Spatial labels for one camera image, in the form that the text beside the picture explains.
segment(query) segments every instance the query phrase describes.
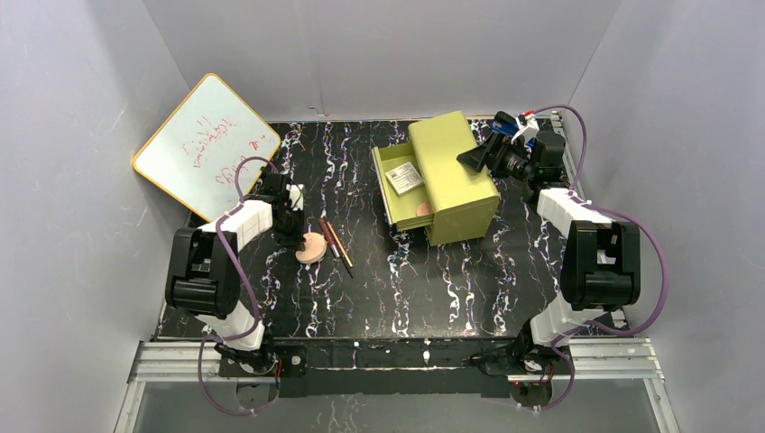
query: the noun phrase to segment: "black marble table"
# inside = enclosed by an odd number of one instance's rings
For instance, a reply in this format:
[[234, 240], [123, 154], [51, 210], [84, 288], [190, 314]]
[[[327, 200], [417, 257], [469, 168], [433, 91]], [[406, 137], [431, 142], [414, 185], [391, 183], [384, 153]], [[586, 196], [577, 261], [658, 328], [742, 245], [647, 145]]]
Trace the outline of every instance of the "black marble table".
[[[484, 238], [431, 247], [424, 229], [388, 226], [371, 149], [405, 142], [410, 123], [272, 125], [274, 162], [306, 185], [308, 230], [325, 217], [355, 264], [351, 279], [330, 252], [307, 267], [271, 235], [247, 245], [240, 259], [275, 337], [515, 336], [556, 296], [566, 239], [521, 202], [515, 180], [496, 181], [502, 201]], [[471, 127], [479, 141], [489, 131], [484, 120]], [[202, 332], [167, 307], [155, 338]]]

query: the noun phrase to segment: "pencil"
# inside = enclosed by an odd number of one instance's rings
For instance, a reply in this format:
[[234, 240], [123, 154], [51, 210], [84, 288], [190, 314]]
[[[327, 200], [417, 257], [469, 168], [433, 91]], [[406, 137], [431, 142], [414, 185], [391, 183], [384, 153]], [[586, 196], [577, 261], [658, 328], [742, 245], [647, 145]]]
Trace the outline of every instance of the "pencil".
[[329, 229], [327, 228], [327, 222], [324, 221], [324, 218], [319, 218], [318, 224], [319, 226], [321, 226], [321, 231], [324, 233], [324, 238], [327, 239], [327, 244], [329, 244], [329, 248], [332, 250], [332, 254], [335, 255], [336, 259], [339, 259], [340, 253], [337, 251], [337, 245], [335, 244], [335, 239], [329, 233]]
[[340, 238], [337, 237], [337, 233], [335, 232], [335, 228], [332, 226], [332, 223], [327, 221], [327, 227], [329, 227], [329, 231], [332, 232], [332, 236], [335, 237], [335, 242], [337, 243], [337, 246], [340, 247], [340, 253], [342, 253], [343, 257], [346, 258], [346, 262], [348, 262], [348, 267], [353, 268], [354, 264], [351, 263], [351, 259], [348, 257], [348, 253], [346, 252], [346, 249], [343, 247], [343, 243], [340, 242]]
[[343, 259], [340, 259], [340, 262], [342, 262], [343, 266], [346, 267], [346, 271], [348, 271], [348, 275], [350, 275], [351, 278], [354, 278], [354, 275], [351, 273], [351, 268], [348, 267], [348, 263], [346, 263], [346, 261]]

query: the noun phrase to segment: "pen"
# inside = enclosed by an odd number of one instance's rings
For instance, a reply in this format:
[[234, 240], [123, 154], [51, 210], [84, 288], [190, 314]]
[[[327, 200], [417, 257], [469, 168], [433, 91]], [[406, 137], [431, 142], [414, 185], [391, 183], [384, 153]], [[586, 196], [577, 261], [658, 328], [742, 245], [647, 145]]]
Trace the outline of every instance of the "pen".
[[337, 235], [337, 232], [335, 231], [335, 228], [332, 226], [332, 223], [327, 221], [327, 227], [329, 227], [329, 232], [332, 233], [332, 236], [335, 237], [335, 241], [337, 242], [337, 246], [340, 247], [340, 253], [342, 253], [343, 257], [346, 258], [346, 263], [348, 263], [349, 268], [353, 268], [354, 264], [351, 263], [351, 259], [348, 257], [348, 252], [346, 252], [345, 247], [343, 247], [343, 243], [340, 242], [340, 237]]
[[339, 259], [340, 252], [337, 250], [335, 239], [333, 239], [332, 235], [329, 233], [329, 229], [327, 228], [327, 223], [324, 221], [324, 218], [319, 218], [318, 224], [321, 226], [321, 232], [324, 233], [324, 238], [327, 239], [327, 244], [329, 244], [329, 248], [332, 250], [332, 254], [335, 255], [336, 259]]

